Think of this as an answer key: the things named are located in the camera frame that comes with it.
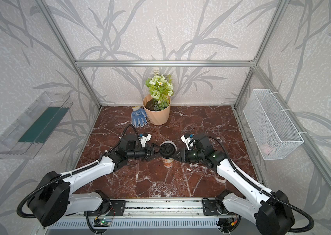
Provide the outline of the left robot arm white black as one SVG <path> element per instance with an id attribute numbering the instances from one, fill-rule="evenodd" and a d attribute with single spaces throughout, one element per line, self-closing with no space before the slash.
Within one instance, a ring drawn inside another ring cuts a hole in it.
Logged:
<path id="1" fill-rule="evenodd" d="M 17 207 L 23 218 L 37 218 L 42 226 L 50 226 L 64 216 L 81 211 L 95 211 L 103 203 L 102 193 L 75 194 L 77 190 L 104 175 L 127 165 L 130 159 L 147 159 L 155 153 L 149 144 L 151 134 L 129 134 L 98 160 L 61 174 L 47 173 L 37 188 Z"/>

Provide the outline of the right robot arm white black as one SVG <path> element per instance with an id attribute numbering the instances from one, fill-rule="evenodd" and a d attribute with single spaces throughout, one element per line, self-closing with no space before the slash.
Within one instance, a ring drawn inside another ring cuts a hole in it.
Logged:
<path id="1" fill-rule="evenodd" d="M 262 235 L 284 235 L 295 224 L 288 197 L 260 184 L 242 171 L 229 157 L 226 150 L 216 150 L 210 138 L 200 133 L 181 137 L 186 147 L 172 157 L 185 163 L 202 163 L 229 181 L 245 198 L 234 193 L 224 193 L 218 198 L 228 211 L 254 223 Z"/>

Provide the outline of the paper milk tea cup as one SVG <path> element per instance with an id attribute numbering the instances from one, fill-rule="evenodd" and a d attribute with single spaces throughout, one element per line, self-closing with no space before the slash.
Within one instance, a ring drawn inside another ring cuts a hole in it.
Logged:
<path id="1" fill-rule="evenodd" d="M 166 168 L 171 168 L 173 166 L 174 159 L 172 159 L 172 158 L 162 158 L 162 162 L 163 162 L 163 165 Z"/>

